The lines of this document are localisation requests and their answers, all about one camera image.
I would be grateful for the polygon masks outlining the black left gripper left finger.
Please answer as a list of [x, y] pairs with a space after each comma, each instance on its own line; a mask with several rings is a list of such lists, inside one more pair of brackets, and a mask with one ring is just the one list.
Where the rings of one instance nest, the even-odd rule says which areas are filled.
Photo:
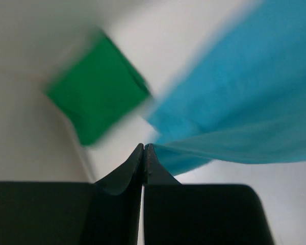
[[136, 244], [143, 153], [95, 183], [0, 181], [0, 244]]

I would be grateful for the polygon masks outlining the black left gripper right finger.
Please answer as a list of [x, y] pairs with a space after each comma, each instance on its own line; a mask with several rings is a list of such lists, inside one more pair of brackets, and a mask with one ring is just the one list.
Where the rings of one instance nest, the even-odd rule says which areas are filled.
[[256, 192], [244, 184], [181, 184], [144, 151], [145, 244], [274, 244]]

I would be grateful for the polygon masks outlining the green t shirt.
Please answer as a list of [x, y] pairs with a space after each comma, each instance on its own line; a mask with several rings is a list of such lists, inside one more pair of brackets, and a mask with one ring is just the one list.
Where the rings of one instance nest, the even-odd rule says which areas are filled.
[[104, 32], [46, 90], [70, 120], [79, 143], [95, 144], [151, 94], [145, 79]]

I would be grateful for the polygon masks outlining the light blue t shirt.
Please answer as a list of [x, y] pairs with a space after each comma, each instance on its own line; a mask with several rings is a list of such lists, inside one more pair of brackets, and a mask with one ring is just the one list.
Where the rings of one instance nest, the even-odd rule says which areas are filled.
[[211, 160], [306, 161], [306, 1], [265, 1], [205, 54], [148, 119], [178, 175]]

